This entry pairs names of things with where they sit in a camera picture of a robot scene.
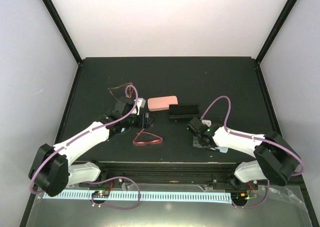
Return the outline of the red frame sunglasses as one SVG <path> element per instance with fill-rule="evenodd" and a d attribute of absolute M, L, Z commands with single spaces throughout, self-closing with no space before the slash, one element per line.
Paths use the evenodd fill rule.
<path fill-rule="evenodd" d="M 132 143 L 135 146 L 157 145 L 163 142 L 163 138 L 157 134 L 146 131 L 144 128 L 138 132 Z"/>

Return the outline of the black glasses case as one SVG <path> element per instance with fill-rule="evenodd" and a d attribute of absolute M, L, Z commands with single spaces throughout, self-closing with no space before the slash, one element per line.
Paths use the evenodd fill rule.
<path fill-rule="evenodd" d="M 191 120 L 200 117 L 198 104 L 170 104 L 168 110 L 169 120 Z"/>

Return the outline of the light blue cleaning cloth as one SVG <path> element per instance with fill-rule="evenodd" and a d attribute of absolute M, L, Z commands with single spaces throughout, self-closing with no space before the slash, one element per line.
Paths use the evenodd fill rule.
<path fill-rule="evenodd" d="M 216 147 L 215 148 L 216 151 L 219 151 L 220 153 L 227 153 L 229 148 L 228 147 Z"/>

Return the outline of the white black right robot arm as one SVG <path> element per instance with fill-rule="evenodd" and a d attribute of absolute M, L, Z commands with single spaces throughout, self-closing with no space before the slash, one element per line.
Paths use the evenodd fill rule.
<path fill-rule="evenodd" d="M 254 180 L 268 180 L 283 187 L 300 165 L 298 154 L 276 132 L 249 134 L 218 124 L 207 125 L 196 117 L 189 121 L 186 129 L 200 148 L 221 153 L 234 150 L 254 158 L 241 162 L 228 174 L 228 185 L 234 189 Z"/>

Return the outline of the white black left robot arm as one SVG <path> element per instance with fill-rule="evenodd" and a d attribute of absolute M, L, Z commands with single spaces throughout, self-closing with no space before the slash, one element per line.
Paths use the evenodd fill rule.
<path fill-rule="evenodd" d="M 75 136 L 53 146 L 43 144 L 37 150 L 28 177 L 30 188 L 38 186 L 50 197 L 57 196 L 71 185 L 92 182 L 103 186 L 108 179 L 97 161 L 74 162 L 96 145 L 133 128 L 146 127 L 142 113 L 146 100 L 120 97 L 113 109 L 107 111 L 89 127 Z"/>

